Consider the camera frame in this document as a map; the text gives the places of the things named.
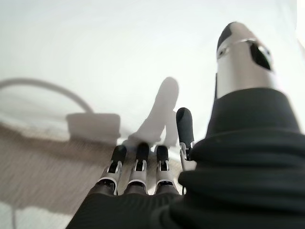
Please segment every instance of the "white surface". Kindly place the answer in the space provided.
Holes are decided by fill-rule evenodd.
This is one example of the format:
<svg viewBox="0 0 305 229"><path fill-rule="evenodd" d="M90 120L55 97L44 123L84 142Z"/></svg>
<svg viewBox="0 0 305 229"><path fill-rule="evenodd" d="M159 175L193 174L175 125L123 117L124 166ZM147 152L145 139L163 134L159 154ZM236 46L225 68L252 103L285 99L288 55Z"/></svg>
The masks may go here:
<svg viewBox="0 0 305 229"><path fill-rule="evenodd" d="M305 48L305 0L297 0L296 35Z"/></svg>
<svg viewBox="0 0 305 229"><path fill-rule="evenodd" d="M2 0L0 78L12 84L37 79L73 92L97 114L79 114L77 134L108 141L107 133L113 131L119 144L138 130L162 81L172 77L179 96L169 108L191 110L199 140L212 108L218 36L228 23L240 21L270 48L304 129L305 67L295 19L295 2L284 0ZM173 87L169 84L163 96L171 96ZM73 100L45 87L0 88L0 121L32 137L67 140L67 115L84 113ZM161 111L167 103L157 104L153 113L163 117L152 114L156 125L143 127L136 138L163 143L164 125L173 119L169 108ZM99 133L108 121L103 113L120 116L119 131L113 130L117 122L108 122ZM161 138L152 138L149 133L155 132ZM171 148L171 157L179 159L177 148Z"/></svg>

